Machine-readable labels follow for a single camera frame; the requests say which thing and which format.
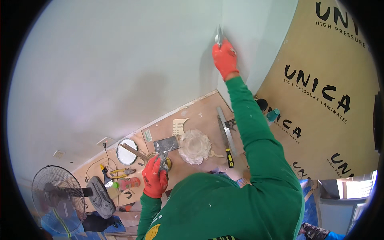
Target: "plastic bottle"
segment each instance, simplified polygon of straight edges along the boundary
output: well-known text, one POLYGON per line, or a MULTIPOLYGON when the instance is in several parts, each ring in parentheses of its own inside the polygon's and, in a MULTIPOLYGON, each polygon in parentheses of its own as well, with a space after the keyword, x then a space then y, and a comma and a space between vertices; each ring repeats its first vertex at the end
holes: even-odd
POLYGON ((279 109, 275 108, 274 110, 270 111, 265 115, 268 126, 271 126, 271 124, 274 122, 274 120, 277 118, 279 114, 280 114, 279 109))
POLYGON ((114 188, 120 188, 121 190, 126 190, 133 187, 140 186, 140 179, 138 177, 126 177, 120 178, 117 182, 114 182, 112 185, 114 188))

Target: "green long-sleeve shirt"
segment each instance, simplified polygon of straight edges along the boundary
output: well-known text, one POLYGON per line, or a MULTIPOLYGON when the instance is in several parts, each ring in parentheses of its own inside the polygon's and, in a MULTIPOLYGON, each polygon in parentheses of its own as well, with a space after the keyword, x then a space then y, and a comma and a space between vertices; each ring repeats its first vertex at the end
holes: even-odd
POLYGON ((137 239, 296 238, 304 212, 299 181, 243 80, 226 85, 252 185, 240 189, 222 175, 192 174, 176 184, 163 209, 160 199, 143 194, 137 239))

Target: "label sticker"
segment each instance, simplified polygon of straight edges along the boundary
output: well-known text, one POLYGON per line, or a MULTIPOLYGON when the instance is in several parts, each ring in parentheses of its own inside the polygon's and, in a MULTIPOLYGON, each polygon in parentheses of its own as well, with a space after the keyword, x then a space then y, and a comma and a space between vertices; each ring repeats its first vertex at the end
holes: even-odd
POLYGON ((146 142, 152 141, 151 132, 148 130, 144 131, 144 138, 146 142))

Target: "hand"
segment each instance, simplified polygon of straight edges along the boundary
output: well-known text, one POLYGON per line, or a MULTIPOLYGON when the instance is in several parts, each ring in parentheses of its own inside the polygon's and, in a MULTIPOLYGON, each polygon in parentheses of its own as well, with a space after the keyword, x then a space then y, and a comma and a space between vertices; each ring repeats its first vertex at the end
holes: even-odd
POLYGON ((168 187, 168 174, 165 170, 161 170, 159 174, 161 161, 157 157, 158 155, 151 158, 142 172, 145 184, 144 193, 152 198, 161 198, 161 194, 168 187))
POLYGON ((223 40, 221 47, 218 44, 215 44, 212 47, 212 57, 214 58, 214 64, 223 76, 224 81, 232 78, 233 74, 231 73, 236 73, 235 76, 238 76, 239 70, 236 68, 236 51, 226 38, 223 40))

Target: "green bottle cap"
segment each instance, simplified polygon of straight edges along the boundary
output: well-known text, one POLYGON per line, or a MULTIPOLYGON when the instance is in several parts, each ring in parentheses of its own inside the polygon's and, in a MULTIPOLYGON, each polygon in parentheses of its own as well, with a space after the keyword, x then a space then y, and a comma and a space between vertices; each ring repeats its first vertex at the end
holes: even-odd
POLYGON ((266 118, 268 119, 268 121, 273 122, 279 114, 279 109, 275 108, 274 110, 266 114, 266 118))

